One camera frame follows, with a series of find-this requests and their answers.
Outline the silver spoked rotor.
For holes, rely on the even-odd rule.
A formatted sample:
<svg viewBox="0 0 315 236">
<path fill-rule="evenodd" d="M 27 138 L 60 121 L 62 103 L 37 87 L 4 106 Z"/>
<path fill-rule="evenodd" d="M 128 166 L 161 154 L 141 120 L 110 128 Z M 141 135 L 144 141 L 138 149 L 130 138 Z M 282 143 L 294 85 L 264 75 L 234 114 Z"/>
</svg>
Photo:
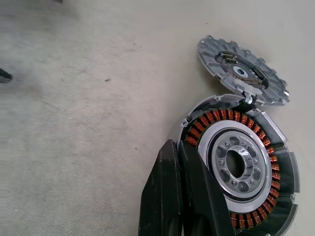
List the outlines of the silver spoked rotor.
<svg viewBox="0 0 315 236">
<path fill-rule="evenodd" d="M 230 211 L 248 212 L 263 204 L 272 169 L 263 142 L 250 128 L 231 120 L 216 122 L 202 134 L 198 151 Z"/>
</svg>

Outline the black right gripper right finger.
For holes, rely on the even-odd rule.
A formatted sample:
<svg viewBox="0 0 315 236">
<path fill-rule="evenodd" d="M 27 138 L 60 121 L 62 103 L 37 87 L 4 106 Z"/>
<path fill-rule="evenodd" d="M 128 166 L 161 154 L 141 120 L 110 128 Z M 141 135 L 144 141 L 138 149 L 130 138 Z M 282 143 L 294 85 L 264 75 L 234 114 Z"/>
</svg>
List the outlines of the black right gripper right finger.
<svg viewBox="0 0 315 236">
<path fill-rule="evenodd" d="M 234 236 L 223 193 L 198 150 L 179 142 L 184 236 Z"/>
</svg>

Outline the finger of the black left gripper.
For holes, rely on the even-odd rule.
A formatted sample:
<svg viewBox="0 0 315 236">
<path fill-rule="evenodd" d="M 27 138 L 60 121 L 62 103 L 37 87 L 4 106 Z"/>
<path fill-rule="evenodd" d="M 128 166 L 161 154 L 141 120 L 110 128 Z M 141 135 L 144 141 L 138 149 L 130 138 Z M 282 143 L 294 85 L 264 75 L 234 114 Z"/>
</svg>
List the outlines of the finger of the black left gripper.
<svg viewBox="0 0 315 236">
<path fill-rule="evenodd" d="M 12 75 L 0 68 L 0 84 L 8 84 L 12 80 Z"/>
</svg>

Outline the motor housing with copper coils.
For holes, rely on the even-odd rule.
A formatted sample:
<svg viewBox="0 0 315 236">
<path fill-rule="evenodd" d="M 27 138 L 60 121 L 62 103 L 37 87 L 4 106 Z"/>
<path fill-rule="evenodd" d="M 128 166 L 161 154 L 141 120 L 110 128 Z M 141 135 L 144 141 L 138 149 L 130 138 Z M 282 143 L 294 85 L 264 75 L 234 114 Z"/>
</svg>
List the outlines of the motor housing with copper coils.
<svg viewBox="0 0 315 236">
<path fill-rule="evenodd" d="M 294 153 L 287 149 L 286 137 L 266 112 L 239 95 L 212 96 L 187 114 L 178 139 L 198 150 L 206 129 L 224 120 L 241 123 L 258 136 L 272 169 L 270 191 L 261 206 L 248 212 L 228 209 L 236 236 L 284 236 L 298 208 L 294 198 L 300 191 L 299 170 Z"/>
</svg>

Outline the silver finned motor lid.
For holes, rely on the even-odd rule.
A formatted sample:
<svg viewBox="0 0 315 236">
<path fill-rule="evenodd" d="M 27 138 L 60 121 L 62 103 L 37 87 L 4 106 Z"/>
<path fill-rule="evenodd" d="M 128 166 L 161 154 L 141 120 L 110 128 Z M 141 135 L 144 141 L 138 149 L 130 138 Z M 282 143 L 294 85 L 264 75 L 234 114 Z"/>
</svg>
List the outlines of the silver finned motor lid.
<svg viewBox="0 0 315 236">
<path fill-rule="evenodd" d="M 207 71 L 234 94 L 261 106 L 283 106 L 289 102 L 287 83 L 266 61 L 243 49 L 208 35 L 197 45 L 197 53 Z"/>
</svg>

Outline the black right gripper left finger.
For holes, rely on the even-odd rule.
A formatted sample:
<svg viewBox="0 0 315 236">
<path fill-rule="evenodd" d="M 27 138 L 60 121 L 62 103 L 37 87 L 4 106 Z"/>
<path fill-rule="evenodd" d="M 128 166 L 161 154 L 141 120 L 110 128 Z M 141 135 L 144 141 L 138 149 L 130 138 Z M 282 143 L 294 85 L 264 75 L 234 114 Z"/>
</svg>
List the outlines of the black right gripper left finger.
<svg viewBox="0 0 315 236">
<path fill-rule="evenodd" d="M 181 236 L 182 208 L 178 154 L 174 141 L 167 140 L 141 194 L 139 236 Z"/>
</svg>

